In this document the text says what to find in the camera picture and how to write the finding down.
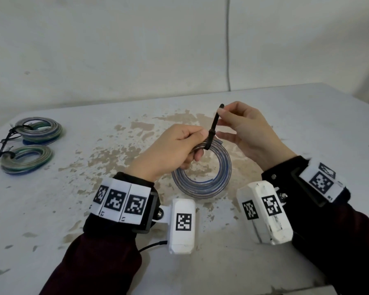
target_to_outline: wall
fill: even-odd
[[[17,112],[227,90],[226,0],[0,0]],[[326,82],[369,102],[369,0],[231,0],[231,87]]]

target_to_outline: hand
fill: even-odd
[[[191,150],[208,137],[208,131],[201,126],[174,124],[133,160],[125,173],[151,182],[177,168],[188,169],[190,163],[199,161],[203,149]]]
[[[235,143],[263,171],[297,156],[276,135],[258,109],[240,101],[218,109],[217,125],[228,126],[236,134],[216,132],[218,138]]]

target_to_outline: person's right hand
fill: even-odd
[[[263,171],[297,156],[276,135],[258,109],[236,101],[218,109],[217,125],[228,126],[236,134],[216,132],[218,138],[235,143]]]

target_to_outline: coil of wire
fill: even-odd
[[[49,147],[43,145],[24,146],[12,150],[12,152],[15,154],[13,158],[9,153],[4,153],[0,158],[1,169],[10,175],[30,173],[49,162],[54,155]],[[29,155],[39,155],[39,157],[30,162],[18,161],[18,159]]]
[[[198,144],[193,148],[193,151],[205,148],[206,141]],[[219,172],[213,179],[197,182],[191,180],[184,170],[178,168],[172,172],[172,178],[179,189],[185,194],[197,198],[208,199],[221,193],[221,191],[227,186],[232,172],[232,164],[230,156],[227,150],[223,147],[223,142],[217,138],[212,140],[212,144],[209,150],[211,150],[219,160]]]
[[[38,121],[28,124],[33,129],[20,127],[16,132],[22,135],[25,145],[48,145],[57,140],[63,132],[63,127],[55,120],[44,117],[28,117],[19,120],[15,126],[25,125],[30,121]]]

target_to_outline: finger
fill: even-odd
[[[187,158],[184,160],[183,163],[191,163],[194,159],[194,153],[190,153],[189,155],[187,155]]]
[[[194,153],[194,160],[195,160],[195,161],[199,161],[203,155],[204,155],[204,149],[198,149],[198,150]]]
[[[196,133],[193,133],[188,138],[184,139],[183,143],[186,145],[188,151],[190,152],[191,149],[193,149],[199,143],[202,143],[203,141],[205,141],[207,137],[208,137],[208,131],[206,129],[202,129],[200,131],[197,131]]]
[[[230,126],[230,124],[228,124],[226,121],[224,121],[223,119],[219,119],[218,121],[217,121],[217,125],[219,125],[219,126]]]
[[[180,166],[180,168],[182,170],[187,170],[190,168],[190,163],[182,163],[182,165]]]
[[[243,116],[246,118],[248,118],[251,114],[259,111],[258,109],[253,108],[240,101],[234,101],[233,103],[227,104],[224,109],[231,113],[234,113],[235,115]]]
[[[216,132],[216,136],[220,139],[229,141],[231,143],[239,144],[241,139],[234,133],[223,133],[221,131]]]
[[[245,117],[235,115],[225,109],[218,108],[217,113],[232,129],[235,129],[236,126],[240,125],[245,120]]]
[[[197,125],[174,124],[171,126],[170,129],[173,132],[173,138],[175,138],[176,140],[183,140],[188,138],[193,133],[196,133],[204,128]]]

